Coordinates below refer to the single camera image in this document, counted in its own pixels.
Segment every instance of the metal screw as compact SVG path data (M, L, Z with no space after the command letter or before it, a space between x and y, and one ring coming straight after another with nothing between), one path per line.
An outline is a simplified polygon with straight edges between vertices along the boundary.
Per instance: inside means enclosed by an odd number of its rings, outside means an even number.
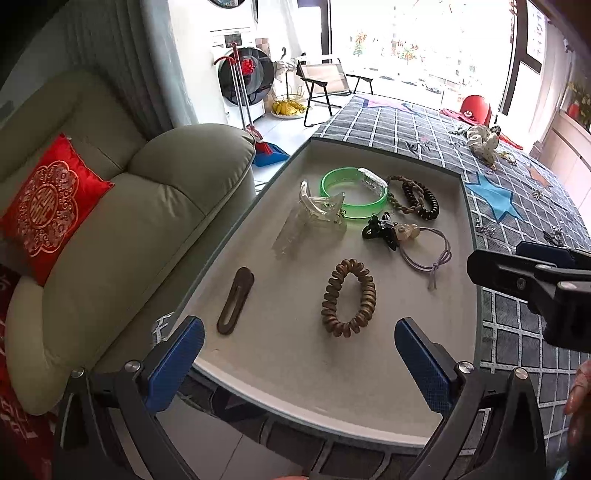
M137 372L140 367L141 364L137 360L132 360L131 362L127 362L125 364L125 371L131 374L133 372Z
M72 376L72 378L80 378L82 375L84 375L84 368L75 368L74 370L72 370L72 373L70 375Z
M470 362L460 362L457 367L463 374L471 374L474 371L474 365Z
M517 378L525 380L525 379L527 379L527 377L529 377L529 374L527 373L527 370L524 368L516 368L515 369L515 376Z
M558 282L558 287L562 288L563 290L576 290L577 285L569 281L561 281Z

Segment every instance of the cabinet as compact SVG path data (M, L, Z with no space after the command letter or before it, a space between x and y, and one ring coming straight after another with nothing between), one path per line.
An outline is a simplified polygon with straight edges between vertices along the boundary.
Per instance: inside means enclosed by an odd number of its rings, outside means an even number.
M591 134L565 112L557 113L540 161L564 185L591 232Z

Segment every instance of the black hair claw clip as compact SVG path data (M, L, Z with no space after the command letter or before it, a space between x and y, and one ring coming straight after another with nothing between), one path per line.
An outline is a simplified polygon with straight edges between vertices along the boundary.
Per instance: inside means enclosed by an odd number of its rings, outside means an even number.
M377 215L372 215L367 227L363 229L362 235L366 240L371 238L383 238L386 245L396 251L399 243L394 227L395 225L390 218L390 214L384 212L381 220Z

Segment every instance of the red embroidered pillow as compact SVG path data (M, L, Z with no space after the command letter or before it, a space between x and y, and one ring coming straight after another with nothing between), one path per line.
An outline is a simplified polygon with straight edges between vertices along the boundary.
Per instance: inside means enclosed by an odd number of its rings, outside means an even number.
M23 245L39 285L61 250L113 184L89 170L64 134L43 154L4 217L2 228Z

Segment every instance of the gold embroidery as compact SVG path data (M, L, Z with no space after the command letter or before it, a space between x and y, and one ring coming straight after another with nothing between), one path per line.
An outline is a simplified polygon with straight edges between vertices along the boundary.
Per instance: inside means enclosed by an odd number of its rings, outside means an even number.
M79 179L64 161L38 167L19 198L17 235L31 257L58 250L78 220Z

